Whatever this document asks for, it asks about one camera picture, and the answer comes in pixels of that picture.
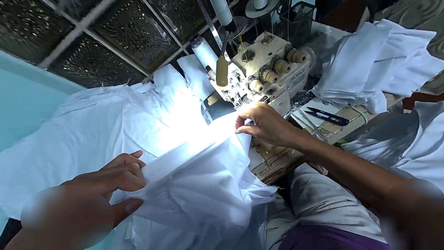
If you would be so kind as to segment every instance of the purple cloth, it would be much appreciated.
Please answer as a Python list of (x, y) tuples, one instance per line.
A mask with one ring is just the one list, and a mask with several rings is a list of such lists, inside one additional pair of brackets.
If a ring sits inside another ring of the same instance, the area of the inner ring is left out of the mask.
[(329, 226), (296, 226), (287, 232), (279, 250), (391, 250), (390, 246)]

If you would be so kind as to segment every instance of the folded fabric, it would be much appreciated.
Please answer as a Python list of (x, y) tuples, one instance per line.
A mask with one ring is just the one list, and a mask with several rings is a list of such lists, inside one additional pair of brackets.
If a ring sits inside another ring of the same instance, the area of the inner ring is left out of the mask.
[(430, 181), (444, 192), (444, 101), (416, 102), (342, 147), (403, 178)]
[(405, 29), (389, 20), (364, 23), (322, 55), (323, 75), (312, 92), (341, 105), (387, 111), (382, 91), (411, 96), (444, 69), (427, 45), (436, 32)]

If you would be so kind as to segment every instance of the glass block window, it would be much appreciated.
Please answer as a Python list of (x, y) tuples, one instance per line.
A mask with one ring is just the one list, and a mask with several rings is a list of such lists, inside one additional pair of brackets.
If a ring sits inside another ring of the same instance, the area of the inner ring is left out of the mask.
[(77, 38), (48, 70), (86, 88), (131, 85), (145, 78), (140, 71), (86, 34)]
[(117, 1), (93, 29), (149, 72), (179, 49), (139, 0)]
[(100, 0), (51, 0), (51, 2), (57, 5), (59, 10), (80, 21), (100, 3)]
[[(215, 17), (209, 1), (203, 1), (211, 18)], [(196, 0), (152, 0), (161, 17), (182, 40), (190, 39), (205, 24), (205, 18)]]
[(73, 28), (39, 0), (0, 0), (0, 49), (34, 65)]

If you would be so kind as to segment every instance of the thread snips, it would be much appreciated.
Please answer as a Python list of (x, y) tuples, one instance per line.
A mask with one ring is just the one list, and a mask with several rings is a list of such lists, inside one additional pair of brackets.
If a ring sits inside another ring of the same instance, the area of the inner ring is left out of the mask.
[(325, 120), (330, 123), (336, 124), (338, 126), (346, 126), (348, 123), (350, 123), (350, 121), (348, 119), (345, 119), (344, 117), (330, 114), (330, 113), (325, 112), (320, 109), (315, 109), (315, 108), (311, 108), (311, 107), (307, 107), (307, 108), (310, 109), (311, 111), (304, 111), (305, 113), (310, 114), (314, 117), (317, 117), (321, 120)]

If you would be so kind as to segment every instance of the right hand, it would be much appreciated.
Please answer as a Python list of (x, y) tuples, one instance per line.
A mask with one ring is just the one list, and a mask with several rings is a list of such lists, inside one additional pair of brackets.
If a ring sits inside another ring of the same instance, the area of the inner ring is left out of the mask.
[[(247, 118), (253, 120), (255, 125), (245, 125)], [(251, 102), (239, 108), (234, 127), (236, 134), (250, 134), (266, 143), (287, 148), (294, 147), (299, 137), (306, 136), (264, 102)]]

